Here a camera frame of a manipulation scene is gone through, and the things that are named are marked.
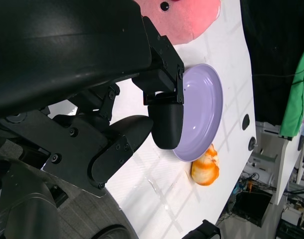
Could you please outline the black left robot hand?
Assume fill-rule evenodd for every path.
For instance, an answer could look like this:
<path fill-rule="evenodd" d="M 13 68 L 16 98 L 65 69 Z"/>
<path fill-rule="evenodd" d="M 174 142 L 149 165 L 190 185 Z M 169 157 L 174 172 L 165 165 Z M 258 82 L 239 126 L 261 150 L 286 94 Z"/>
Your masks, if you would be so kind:
<path fill-rule="evenodd" d="M 95 196 L 149 135 L 178 146 L 183 73 L 133 0 L 0 0 L 0 137 Z"/>

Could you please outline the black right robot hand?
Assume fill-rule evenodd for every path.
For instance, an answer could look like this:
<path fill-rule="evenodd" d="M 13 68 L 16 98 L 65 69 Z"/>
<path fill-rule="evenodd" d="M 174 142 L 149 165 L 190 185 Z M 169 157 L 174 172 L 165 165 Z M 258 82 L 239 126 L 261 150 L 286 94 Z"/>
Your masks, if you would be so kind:
<path fill-rule="evenodd" d="M 221 232 L 214 224 L 203 220 L 200 226 L 190 231 L 182 239 L 221 239 Z"/>

